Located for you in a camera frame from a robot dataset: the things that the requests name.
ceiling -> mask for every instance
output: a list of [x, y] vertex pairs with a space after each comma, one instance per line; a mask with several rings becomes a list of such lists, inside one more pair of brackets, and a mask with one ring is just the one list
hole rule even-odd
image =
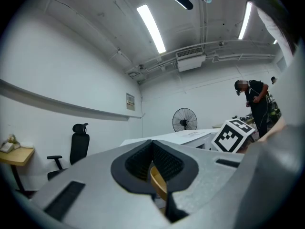
[[[192, 1], [185, 10], [174, 0], [30, 0], [101, 51], [139, 82], [175, 70], [175, 52], [199, 45], [207, 55], [275, 54], [278, 45], [252, 8], [243, 40], [238, 40], [245, 0]], [[137, 8], [147, 4], [162, 36], [166, 53], [159, 55]]]

chair armrest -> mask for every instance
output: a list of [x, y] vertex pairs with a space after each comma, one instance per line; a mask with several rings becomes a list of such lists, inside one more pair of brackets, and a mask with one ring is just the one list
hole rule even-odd
[[59, 169], [59, 170], [62, 170], [62, 166], [61, 166], [61, 164], [60, 164], [60, 162], [59, 162], [59, 159], [60, 159], [60, 158], [62, 158], [62, 156], [60, 156], [60, 155], [47, 156], [47, 159], [54, 159], [54, 160], [55, 160], [55, 163], [56, 163], [57, 166], [58, 166], [58, 169]]
[[55, 156], [47, 156], [47, 159], [59, 159], [62, 158], [60, 155], [55, 155]]

fan grille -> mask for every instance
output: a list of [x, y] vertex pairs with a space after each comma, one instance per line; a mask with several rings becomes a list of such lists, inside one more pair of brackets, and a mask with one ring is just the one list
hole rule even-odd
[[181, 51], [181, 52], [177, 52], [177, 57], [183, 57], [183, 56], [191, 55], [191, 54], [194, 54], [194, 53], [200, 53], [200, 52], [203, 52], [202, 47], [192, 48], [192, 49], [184, 50], [184, 51]]
[[188, 108], [181, 108], [173, 115], [173, 129], [175, 132], [183, 130], [196, 130], [197, 117], [195, 113]]

small table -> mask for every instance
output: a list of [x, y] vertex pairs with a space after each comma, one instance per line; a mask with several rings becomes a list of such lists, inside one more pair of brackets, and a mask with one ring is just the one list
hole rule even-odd
[[30, 157], [33, 155], [33, 153], [34, 153], [34, 148], [24, 148], [24, 147], [14, 149], [9, 153], [0, 152], [0, 162], [10, 165], [14, 178], [17, 182], [17, 185], [21, 193], [24, 193], [25, 190], [20, 181], [20, 177], [18, 175], [16, 166], [26, 165]]

office chair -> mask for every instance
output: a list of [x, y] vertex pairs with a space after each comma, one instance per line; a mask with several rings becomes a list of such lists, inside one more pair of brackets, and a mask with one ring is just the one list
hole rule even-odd
[[[87, 132], [87, 126], [88, 123], [85, 124], [76, 124], [73, 126], [73, 132], [75, 132], [72, 135], [72, 141], [71, 141], [71, 151], [70, 151], [70, 163], [71, 165], [75, 164], [77, 161], [81, 160], [82, 158], [85, 158], [87, 156], [90, 136], [86, 134]], [[52, 171], [48, 173], [48, 180], [50, 181], [53, 177], [57, 176], [61, 172], [63, 172], [66, 169], [63, 169], [61, 166], [61, 163], [59, 162], [59, 159], [62, 158], [62, 156], [47, 156], [47, 159], [54, 159], [58, 169], [56, 171]]]

